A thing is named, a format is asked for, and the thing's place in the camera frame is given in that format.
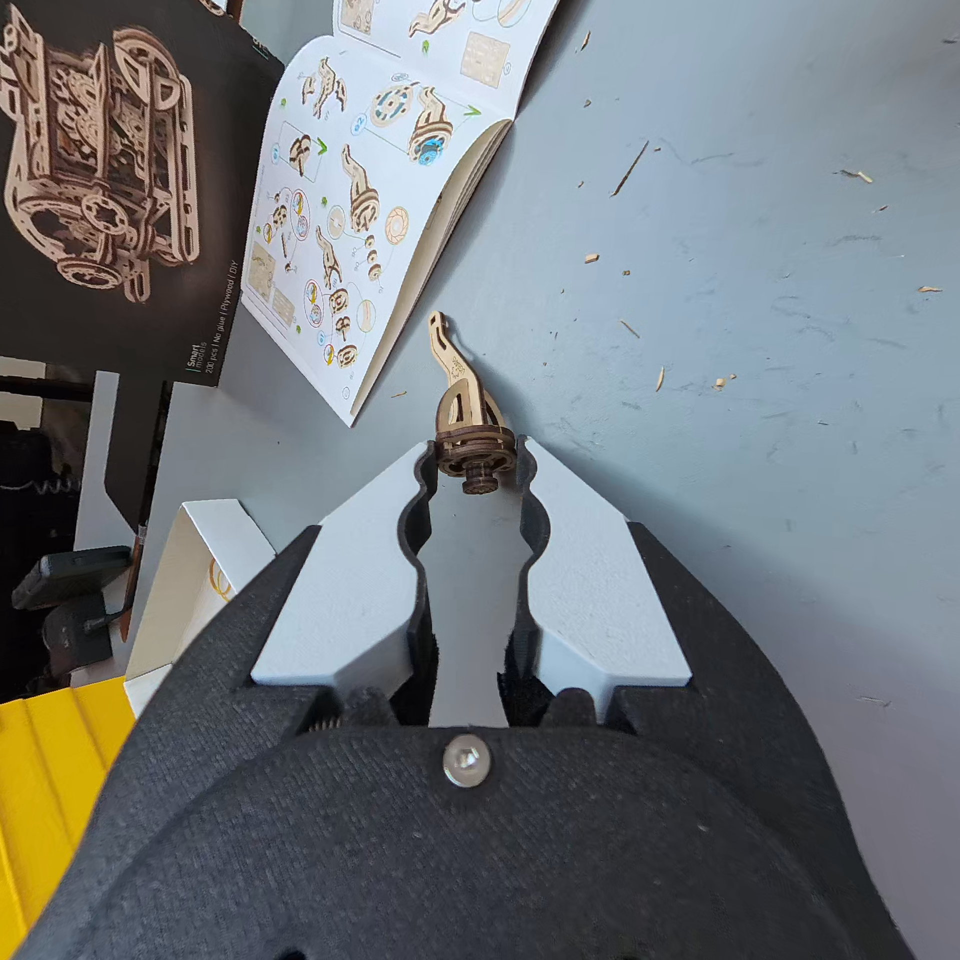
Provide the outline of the black model kit box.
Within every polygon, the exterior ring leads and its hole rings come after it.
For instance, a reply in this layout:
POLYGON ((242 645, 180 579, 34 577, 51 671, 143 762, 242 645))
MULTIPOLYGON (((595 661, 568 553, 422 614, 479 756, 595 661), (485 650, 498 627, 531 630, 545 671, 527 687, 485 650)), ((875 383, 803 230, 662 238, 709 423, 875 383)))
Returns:
POLYGON ((223 2, 1 3, 1 348, 218 383, 282 63, 223 2))

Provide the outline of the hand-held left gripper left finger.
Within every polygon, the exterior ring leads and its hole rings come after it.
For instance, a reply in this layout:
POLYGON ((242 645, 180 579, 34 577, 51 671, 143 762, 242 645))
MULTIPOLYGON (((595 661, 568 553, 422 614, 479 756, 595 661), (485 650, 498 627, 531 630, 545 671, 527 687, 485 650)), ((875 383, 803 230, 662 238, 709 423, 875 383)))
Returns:
POLYGON ((433 706, 439 650, 426 570, 434 442, 417 443, 320 523, 251 670, 259 687, 375 688, 395 710, 433 706))

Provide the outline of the open instruction booklet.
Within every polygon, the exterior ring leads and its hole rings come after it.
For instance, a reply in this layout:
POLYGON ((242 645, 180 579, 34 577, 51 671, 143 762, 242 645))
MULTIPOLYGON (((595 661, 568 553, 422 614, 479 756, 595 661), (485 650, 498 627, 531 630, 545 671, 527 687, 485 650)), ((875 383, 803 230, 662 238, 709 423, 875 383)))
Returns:
POLYGON ((557 1, 341 1, 264 129, 242 303, 352 427, 514 124, 557 1))

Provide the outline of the yellow plastic bin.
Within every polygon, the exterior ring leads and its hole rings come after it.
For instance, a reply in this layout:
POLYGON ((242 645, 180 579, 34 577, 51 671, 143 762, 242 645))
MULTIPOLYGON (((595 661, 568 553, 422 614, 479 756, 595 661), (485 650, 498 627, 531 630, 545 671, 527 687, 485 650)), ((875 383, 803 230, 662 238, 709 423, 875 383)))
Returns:
POLYGON ((2 704, 3 959, 56 891, 134 723, 122 678, 2 704))

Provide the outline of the wooden propeller shaft assembly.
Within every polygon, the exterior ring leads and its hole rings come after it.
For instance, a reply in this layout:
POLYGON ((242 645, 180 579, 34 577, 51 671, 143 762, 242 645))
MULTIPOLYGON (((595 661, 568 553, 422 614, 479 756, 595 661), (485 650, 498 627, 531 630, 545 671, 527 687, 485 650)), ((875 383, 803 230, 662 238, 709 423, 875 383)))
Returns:
POLYGON ((491 494, 500 476, 516 467, 516 437, 479 374, 452 342, 442 312, 431 313, 428 330, 431 353, 448 381, 435 419, 438 469, 462 479, 466 495, 491 494))

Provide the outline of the white cardboard tray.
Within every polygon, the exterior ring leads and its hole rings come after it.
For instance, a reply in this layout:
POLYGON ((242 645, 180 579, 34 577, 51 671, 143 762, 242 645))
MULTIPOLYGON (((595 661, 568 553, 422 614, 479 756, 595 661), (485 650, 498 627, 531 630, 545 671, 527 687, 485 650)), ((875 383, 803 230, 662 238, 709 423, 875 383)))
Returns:
POLYGON ((124 690, 135 718, 199 633, 276 555, 235 498, 179 507, 127 661, 124 690), (210 588, 211 558, 233 586, 227 603, 210 588))

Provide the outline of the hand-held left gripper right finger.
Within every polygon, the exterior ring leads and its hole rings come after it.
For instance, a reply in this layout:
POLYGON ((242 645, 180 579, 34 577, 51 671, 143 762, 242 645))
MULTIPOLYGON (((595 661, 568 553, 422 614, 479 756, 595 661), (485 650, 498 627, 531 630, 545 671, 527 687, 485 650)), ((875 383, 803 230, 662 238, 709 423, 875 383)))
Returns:
POLYGON ((606 710, 619 688, 685 687, 691 668, 626 516, 534 438, 517 456, 531 556, 497 677, 504 709, 545 710, 576 689, 606 710))

